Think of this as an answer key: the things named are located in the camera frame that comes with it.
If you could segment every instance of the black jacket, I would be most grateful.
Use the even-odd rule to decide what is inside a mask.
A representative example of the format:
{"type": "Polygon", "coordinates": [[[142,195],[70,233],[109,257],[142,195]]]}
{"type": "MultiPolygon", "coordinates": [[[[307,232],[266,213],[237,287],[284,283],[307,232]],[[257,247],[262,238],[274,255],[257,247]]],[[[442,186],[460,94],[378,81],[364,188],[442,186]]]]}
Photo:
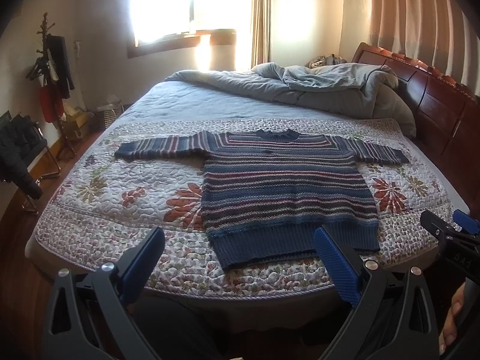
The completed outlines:
{"type": "Polygon", "coordinates": [[[42,189],[27,167],[46,146],[47,140],[36,132],[29,116],[14,117],[0,129],[0,180],[13,181],[25,194],[39,199],[42,189]]]}
{"type": "Polygon", "coordinates": [[[67,47],[63,36],[54,36],[48,34],[46,36],[46,46],[52,54],[55,63],[55,71],[57,72],[59,81],[58,89],[63,99],[70,98],[70,92],[75,89],[74,81],[71,79],[70,66],[68,64],[67,47]]]}

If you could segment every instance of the wooden headboard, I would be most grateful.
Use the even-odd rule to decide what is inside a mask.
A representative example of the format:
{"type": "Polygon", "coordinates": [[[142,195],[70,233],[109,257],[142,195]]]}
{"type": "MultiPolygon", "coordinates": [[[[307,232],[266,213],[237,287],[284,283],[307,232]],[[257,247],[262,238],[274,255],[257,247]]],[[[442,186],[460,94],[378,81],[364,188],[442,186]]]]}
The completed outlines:
{"type": "Polygon", "coordinates": [[[414,143],[480,219],[480,102],[451,77],[403,54],[360,43],[352,62],[388,65],[417,125],[414,143]]]}

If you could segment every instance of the sweater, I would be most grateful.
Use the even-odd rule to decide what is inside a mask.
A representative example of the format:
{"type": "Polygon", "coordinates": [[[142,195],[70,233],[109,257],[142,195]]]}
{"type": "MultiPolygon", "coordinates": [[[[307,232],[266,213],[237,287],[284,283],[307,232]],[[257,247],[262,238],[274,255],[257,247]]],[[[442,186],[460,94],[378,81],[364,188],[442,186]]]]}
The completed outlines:
{"type": "Polygon", "coordinates": [[[224,270],[313,257],[320,226],[340,243],[378,251],[375,201],[355,162],[408,162],[388,146],[293,130],[144,139],[115,155],[205,158],[202,221],[224,270]]]}

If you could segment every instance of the quilted bedspread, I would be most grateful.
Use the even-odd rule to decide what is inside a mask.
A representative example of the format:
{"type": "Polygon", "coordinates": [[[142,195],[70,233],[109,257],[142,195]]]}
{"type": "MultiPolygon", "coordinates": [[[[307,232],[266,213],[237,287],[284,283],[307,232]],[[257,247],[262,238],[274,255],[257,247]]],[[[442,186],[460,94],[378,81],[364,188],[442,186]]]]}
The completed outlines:
{"type": "Polygon", "coordinates": [[[259,264],[226,274],[210,248],[202,225],[202,161],[197,158],[133,161],[115,159],[123,142],[194,134],[200,130],[284,131],[330,134],[401,149],[410,163],[358,163],[380,218],[381,250],[373,256],[389,267],[435,247],[419,216],[425,209],[448,220],[452,205],[435,174],[413,152],[393,119],[228,119],[133,122],[107,132],[74,166],[35,228],[49,252],[88,270],[114,261],[153,227],[165,231],[166,248],[147,288],[194,298],[258,299],[320,291],[331,287],[318,259],[259,264]]]}

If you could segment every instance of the human hand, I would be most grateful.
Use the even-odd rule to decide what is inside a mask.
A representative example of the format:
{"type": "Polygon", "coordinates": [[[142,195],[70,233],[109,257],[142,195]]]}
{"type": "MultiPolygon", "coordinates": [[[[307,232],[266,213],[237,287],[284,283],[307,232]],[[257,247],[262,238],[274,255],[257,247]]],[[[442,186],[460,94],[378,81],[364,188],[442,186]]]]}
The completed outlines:
{"type": "Polygon", "coordinates": [[[462,310],[463,304],[465,303],[465,283],[460,286],[460,288],[455,292],[452,297],[452,306],[448,310],[447,318],[445,324],[443,325],[443,330],[438,337],[438,345],[440,350],[440,355],[442,355],[447,346],[452,345],[457,337],[457,327],[455,326],[455,317],[462,310]]]}

